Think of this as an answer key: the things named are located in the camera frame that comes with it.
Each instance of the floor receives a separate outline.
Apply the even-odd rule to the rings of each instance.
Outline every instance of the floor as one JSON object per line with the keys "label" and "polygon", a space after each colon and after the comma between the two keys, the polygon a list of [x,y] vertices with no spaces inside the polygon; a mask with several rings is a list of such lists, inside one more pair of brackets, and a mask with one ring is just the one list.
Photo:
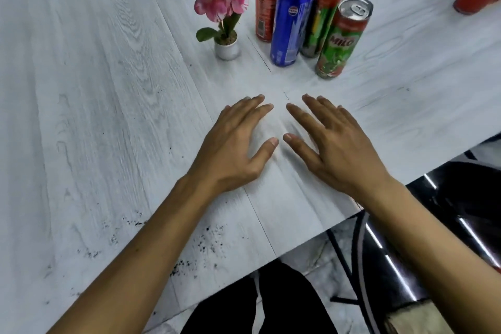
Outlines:
{"label": "floor", "polygon": [[[500,137],[493,138],[491,141],[486,141],[472,148],[471,153],[480,162],[501,168]],[[459,159],[466,158],[465,155],[459,157]],[[354,225],[355,219],[351,218],[332,229],[349,267],[351,267],[351,242]],[[330,297],[334,295],[354,299],[355,293],[325,233],[286,253],[281,257],[281,260],[290,267],[300,271],[310,281],[322,299],[329,316],[340,334],[369,333],[358,306],[330,302]],[[180,333],[194,308],[185,310],[147,333]],[[263,320],[263,308],[261,306],[261,299],[258,297],[253,334],[259,332]]]}

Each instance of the blue can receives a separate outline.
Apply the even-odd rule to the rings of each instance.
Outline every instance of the blue can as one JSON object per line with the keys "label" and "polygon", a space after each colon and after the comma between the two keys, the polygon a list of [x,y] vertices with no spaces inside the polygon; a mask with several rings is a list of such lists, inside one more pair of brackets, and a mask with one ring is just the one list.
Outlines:
{"label": "blue can", "polygon": [[277,0],[270,58],[277,66],[292,65],[303,45],[313,0]]}

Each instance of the small white pot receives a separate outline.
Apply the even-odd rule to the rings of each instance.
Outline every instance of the small white pot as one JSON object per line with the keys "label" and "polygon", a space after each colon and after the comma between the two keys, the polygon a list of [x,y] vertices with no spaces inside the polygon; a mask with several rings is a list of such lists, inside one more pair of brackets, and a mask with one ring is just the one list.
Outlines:
{"label": "small white pot", "polygon": [[216,56],[222,60],[234,60],[240,54],[240,46],[238,46],[238,36],[236,37],[235,42],[230,45],[219,45],[214,40],[214,51],[216,52]]}

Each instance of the green can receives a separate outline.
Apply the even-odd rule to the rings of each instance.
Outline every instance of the green can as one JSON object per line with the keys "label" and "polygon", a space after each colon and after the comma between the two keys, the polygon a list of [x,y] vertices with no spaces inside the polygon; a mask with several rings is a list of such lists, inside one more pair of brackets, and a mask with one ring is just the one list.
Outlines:
{"label": "green can", "polygon": [[322,50],[332,18],[341,0],[314,0],[301,48],[305,57],[316,57]]}
{"label": "green can", "polygon": [[343,0],[318,58],[315,72],[322,78],[335,78],[343,71],[357,45],[374,6],[368,0]]}

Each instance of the green leaf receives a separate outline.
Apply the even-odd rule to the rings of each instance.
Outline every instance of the green leaf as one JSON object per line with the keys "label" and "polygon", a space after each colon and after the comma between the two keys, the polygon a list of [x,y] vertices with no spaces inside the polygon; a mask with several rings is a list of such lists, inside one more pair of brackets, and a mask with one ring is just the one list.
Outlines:
{"label": "green leaf", "polygon": [[200,28],[196,33],[196,39],[199,42],[207,41],[215,37],[220,37],[221,33],[221,31],[216,31],[214,28]]}
{"label": "green leaf", "polygon": [[224,26],[224,33],[226,34],[227,37],[229,37],[229,34],[231,31],[233,31],[236,27],[236,24],[240,20],[241,14],[239,13],[233,13],[231,16],[227,16],[224,18],[222,21],[222,25]]}

